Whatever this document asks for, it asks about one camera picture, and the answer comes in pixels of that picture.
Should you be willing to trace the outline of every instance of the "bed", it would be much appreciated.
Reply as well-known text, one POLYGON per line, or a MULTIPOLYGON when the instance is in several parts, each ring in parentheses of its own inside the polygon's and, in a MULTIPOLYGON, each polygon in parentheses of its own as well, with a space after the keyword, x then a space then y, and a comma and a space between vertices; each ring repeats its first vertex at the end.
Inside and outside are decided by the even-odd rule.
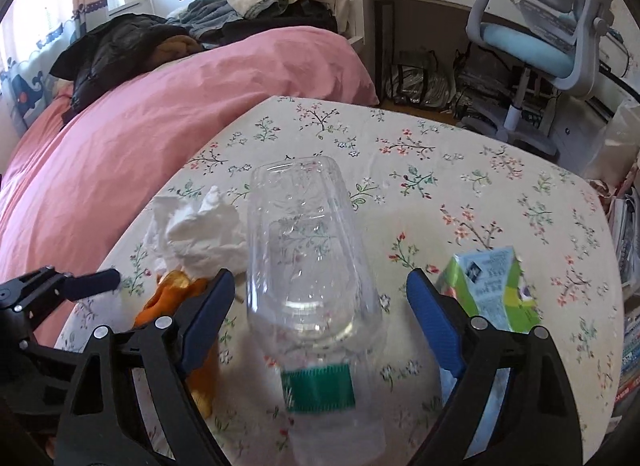
MULTIPOLYGON (((62 88, 2 178, 0 283, 44 265, 95 271, 203 143, 268 97, 377 103, 347 40, 311 27, 271 30, 163 65, 62 128, 71 94, 71 84, 62 88)), ((41 325, 40 343, 55 343, 71 308, 60 306, 41 325)))

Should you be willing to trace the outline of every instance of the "floral tablecloth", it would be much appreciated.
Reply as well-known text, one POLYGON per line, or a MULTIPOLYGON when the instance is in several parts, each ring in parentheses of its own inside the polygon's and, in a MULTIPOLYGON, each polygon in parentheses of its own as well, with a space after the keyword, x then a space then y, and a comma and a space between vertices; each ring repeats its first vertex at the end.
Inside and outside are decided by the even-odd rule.
MULTIPOLYGON (((404 464, 441 409, 438 368, 406 300, 420 267, 433 278, 455 253, 512 245, 543 324, 558 345, 577 401, 584 456, 598 448, 616 394, 622 354, 622 291, 606 219, 589 186, 511 146, 400 113, 273 97, 223 130, 165 186, 199 197, 212 185, 246 219, 250 175, 296 157, 337 160, 380 293, 388 341, 376 371, 386 425, 380 465, 404 464)), ((76 306, 58 346, 79 351, 94 327, 131 327, 153 294, 142 244, 147 208, 103 267, 122 286, 76 306)), ((244 284, 238 292, 244 294, 244 284)), ((258 350, 235 303, 220 331, 221 386, 207 421, 235 465, 293 464, 275 363, 258 350)), ((144 378, 139 397, 150 437, 166 448, 144 378)))

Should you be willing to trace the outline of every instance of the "wooden floor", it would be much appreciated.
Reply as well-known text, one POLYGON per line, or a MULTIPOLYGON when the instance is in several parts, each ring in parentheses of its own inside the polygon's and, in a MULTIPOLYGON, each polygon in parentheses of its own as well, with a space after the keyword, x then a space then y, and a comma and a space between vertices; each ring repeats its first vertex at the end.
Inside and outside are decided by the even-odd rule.
POLYGON ((431 119, 432 121, 437 121, 438 123, 444 123, 445 125, 455 126, 458 122, 457 119, 453 118, 453 114, 449 112, 429 112, 428 110, 420 110, 419 108, 413 108, 412 106, 403 106, 401 104, 395 104, 390 99, 385 99, 380 108, 383 110, 389 110, 390 112, 400 112, 406 113, 408 115, 415 115, 416 117, 421 117, 423 119, 431 119))

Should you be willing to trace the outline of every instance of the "curtain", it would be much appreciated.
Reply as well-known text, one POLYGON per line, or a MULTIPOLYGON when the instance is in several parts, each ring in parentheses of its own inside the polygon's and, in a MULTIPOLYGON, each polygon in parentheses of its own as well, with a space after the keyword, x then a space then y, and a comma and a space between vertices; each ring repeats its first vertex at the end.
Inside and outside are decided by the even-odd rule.
POLYGON ((107 0, 14 0, 0 22, 0 84, 18 134, 54 99, 58 56, 107 20, 107 0))

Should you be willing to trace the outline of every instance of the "green bottle label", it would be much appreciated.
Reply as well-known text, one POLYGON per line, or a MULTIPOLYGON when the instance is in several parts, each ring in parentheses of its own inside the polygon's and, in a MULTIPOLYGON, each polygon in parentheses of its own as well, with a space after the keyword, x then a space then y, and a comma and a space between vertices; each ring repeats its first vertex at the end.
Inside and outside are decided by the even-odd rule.
POLYGON ((356 404, 347 364, 283 372, 280 377, 289 412, 318 414, 356 404))

